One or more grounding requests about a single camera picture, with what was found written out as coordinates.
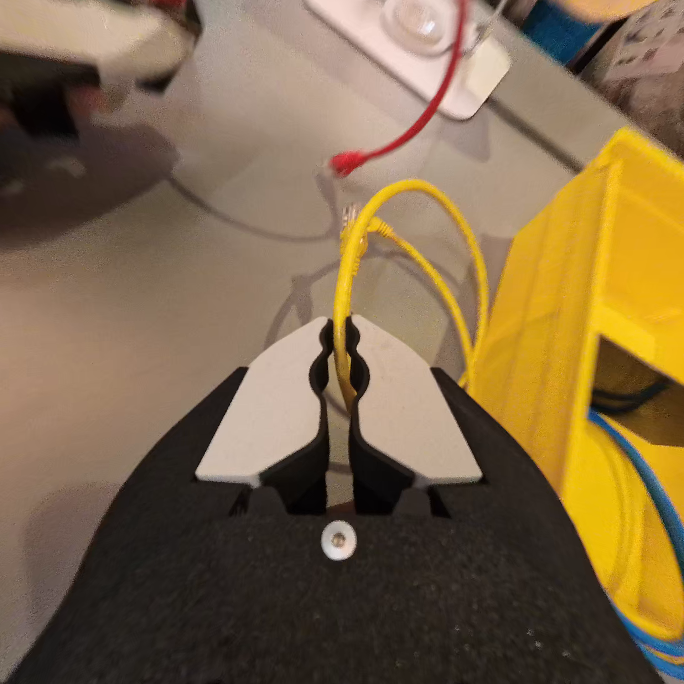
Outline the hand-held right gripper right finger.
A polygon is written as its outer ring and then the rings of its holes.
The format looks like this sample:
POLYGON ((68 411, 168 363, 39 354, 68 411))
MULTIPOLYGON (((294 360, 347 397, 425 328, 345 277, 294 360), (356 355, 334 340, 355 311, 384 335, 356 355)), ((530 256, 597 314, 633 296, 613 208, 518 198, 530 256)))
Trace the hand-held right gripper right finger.
POLYGON ((389 515, 402 494, 480 483, 483 472, 432 367, 360 315, 346 320, 354 507, 389 515))

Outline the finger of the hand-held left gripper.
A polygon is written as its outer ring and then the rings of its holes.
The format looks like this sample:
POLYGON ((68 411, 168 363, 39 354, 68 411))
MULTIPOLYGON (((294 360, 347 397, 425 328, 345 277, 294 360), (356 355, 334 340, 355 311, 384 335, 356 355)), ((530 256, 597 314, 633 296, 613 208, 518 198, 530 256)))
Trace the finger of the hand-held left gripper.
POLYGON ((193 3, 1 3, 1 87, 166 88, 193 54, 193 3))

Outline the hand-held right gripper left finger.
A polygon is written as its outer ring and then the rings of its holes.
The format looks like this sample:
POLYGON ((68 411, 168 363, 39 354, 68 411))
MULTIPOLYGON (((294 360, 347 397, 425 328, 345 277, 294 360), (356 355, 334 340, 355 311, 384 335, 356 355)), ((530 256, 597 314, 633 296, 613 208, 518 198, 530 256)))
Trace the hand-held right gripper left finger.
POLYGON ((196 479, 273 488, 288 509, 324 483, 331 353, 332 322, 323 316, 262 351, 244 369, 196 479))

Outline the yellow storage bin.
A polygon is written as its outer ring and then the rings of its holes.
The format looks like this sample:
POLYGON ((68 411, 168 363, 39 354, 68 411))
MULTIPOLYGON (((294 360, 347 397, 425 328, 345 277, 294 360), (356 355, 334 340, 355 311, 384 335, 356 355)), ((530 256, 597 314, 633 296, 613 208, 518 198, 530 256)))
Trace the yellow storage bin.
POLYGON ((683 163, 628 128, 513 239, 470 389, 534 459, 605 591, 683 663, 683 163))

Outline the white monitor stand base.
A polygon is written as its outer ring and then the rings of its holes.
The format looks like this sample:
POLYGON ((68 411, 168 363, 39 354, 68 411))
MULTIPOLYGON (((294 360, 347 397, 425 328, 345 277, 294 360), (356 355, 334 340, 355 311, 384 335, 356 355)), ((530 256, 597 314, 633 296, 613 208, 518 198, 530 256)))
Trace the white monitor stand base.
MULTIPOLYGON (((468 2, 461 58, 441 115, 468 120, 508 73, 511 58, 492 37, 506 2, 468 2)), ((428 102, 443 81, 456 39, 457 1, 305 1, 332 30, 428 102)))

